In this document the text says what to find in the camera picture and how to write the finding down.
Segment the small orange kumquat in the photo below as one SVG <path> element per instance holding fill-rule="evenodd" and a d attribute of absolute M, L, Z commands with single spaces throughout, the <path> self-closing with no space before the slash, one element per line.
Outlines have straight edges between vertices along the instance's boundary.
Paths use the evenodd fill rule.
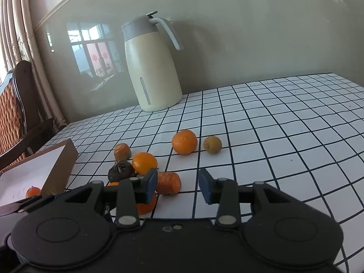
<path fill-rule="evenodd" d="M 136 173 L 145 176 L 151 168 L 158 168 L 155 156 L 147 152 L 137 153 L 132 159 L 132 166 Z"/>

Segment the dark mangosteen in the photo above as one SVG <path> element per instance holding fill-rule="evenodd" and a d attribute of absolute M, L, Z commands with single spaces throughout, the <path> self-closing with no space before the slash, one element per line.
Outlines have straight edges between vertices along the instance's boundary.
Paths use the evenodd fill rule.
<path fill-rule="evenodd" d="M 114 164 L 108 172 L 108 179 L 110 183 L 120 182 L 123 179 L 136 177 L 136 171 L 132 164 L 128 161 L 119 161 Z"/>

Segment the brown dried fruit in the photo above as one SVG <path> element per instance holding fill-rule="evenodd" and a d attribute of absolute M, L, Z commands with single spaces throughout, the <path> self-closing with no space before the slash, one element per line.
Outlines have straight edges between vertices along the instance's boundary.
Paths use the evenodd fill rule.
<path fill-rule="evenodd" d="M 127 161 L 131 158 L 130 147 L 126 143 L 117 144 L 114 148 L 115 161 Z"/>

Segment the small tan longan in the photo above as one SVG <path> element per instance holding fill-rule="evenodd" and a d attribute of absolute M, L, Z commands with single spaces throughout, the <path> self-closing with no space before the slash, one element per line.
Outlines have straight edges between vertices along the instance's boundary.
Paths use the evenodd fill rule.
<path fill-rule="evenodd" d="M 209 136 L 204 140 L 204 149 L 209 154 L 218 154 L 222 149 L 222 141 L 217 136 Z"/>

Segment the orange tangerine back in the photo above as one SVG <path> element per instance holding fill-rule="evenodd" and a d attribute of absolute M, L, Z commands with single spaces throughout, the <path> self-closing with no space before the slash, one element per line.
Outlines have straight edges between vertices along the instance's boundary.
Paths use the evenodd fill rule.
<path fill-rule="evenodd" d="M 197 147 L 197 137 L 194 132 L 184 129 L 172 137 L 172 148 L 180 155 L 189 155 Z"/>

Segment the large orange tangerine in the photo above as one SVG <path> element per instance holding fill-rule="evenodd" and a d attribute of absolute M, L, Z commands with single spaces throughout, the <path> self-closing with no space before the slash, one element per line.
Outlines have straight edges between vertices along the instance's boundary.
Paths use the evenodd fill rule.
<path fill-rule="evenodd" d="M 138 211 L 139 216 L 144 216 L 146 214 L 149 214 L 153 211 L 155 204 L 157 203 L 157 194 L 155 191 L 144 193 L 142 191 L 136 192 L 136 208 Z M 149 203 L 142 203 L 141 200 L 145 201 L 146 198 L 149 196 L 152 196 Z"/>

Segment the brown cardboard box tray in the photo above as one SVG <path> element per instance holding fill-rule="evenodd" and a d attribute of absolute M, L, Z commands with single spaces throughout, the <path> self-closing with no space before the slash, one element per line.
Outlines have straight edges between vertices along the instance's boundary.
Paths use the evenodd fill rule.
<path fill-rule="evenodd" d="M 77 158 L 72 140 L 67 139 L 3 170 L 1 205 L 24 199 L 31 187 L 40 188 L 42 195 L 62 193 Z"/>

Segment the wooden sofa with orange cushions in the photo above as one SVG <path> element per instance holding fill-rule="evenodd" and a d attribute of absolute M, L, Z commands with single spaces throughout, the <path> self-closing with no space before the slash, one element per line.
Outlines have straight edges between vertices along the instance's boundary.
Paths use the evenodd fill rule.
<path fill-rule="evenodd" d="M 1 171 L 36 153 L 53 136 L 31 63 L 20 61 L 1 84 Z"/>

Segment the checkered white tablecloth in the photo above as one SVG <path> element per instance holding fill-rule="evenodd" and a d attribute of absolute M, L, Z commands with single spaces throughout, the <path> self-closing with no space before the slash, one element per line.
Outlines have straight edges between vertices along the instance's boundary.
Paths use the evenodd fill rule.
<path fill-rule="evenodd" d="M 189 155 L 172 148 L 184 129 L 197 137 Z M 218 154 L 205 151 L 209 136 L 222 141 Z M 120 143 L 132 154 L 152 154 L 161 171 L 181 179 L 179 194 L 158 196 L 149 217 L 214 218 L 217 206 L 206 204 L 199 189 L 201 168 L 240 185 L 264 181 L 335 219 L 344 232 L 335 264 L 363 271 L 363 87 L 339 75 L 209 89 L 154 113 L 138 106 L 110 111 L 69 124 L 50 144 L 66 139 L 78 151 L 71 189 L 106 180 Z"/>

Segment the cream grey thermos jug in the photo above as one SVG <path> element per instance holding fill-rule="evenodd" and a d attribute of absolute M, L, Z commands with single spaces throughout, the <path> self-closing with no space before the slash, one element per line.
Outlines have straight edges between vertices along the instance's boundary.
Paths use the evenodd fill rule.
<path fill-rule="evenodd" d="M 155 14 L 156 10 L 131 19 L 121 28 L 128 72 L 144 111 L 167 109 L 183 96 L 172 55 L 157 26 L 165 30 L 176 50 L 184 46 L 171 23 Z"/>

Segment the beige patterned curtain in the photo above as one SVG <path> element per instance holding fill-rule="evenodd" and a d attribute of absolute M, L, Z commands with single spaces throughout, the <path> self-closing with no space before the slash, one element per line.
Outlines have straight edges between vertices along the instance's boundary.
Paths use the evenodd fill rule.
<path fill-rule="evenodd" d="M 1 59 L 7 71 L 20 61 L 31 63 L 41 111 L 54 131 L 67 126 L 46 76 L 31 22 L 29 0 L 1 0 Z"/>

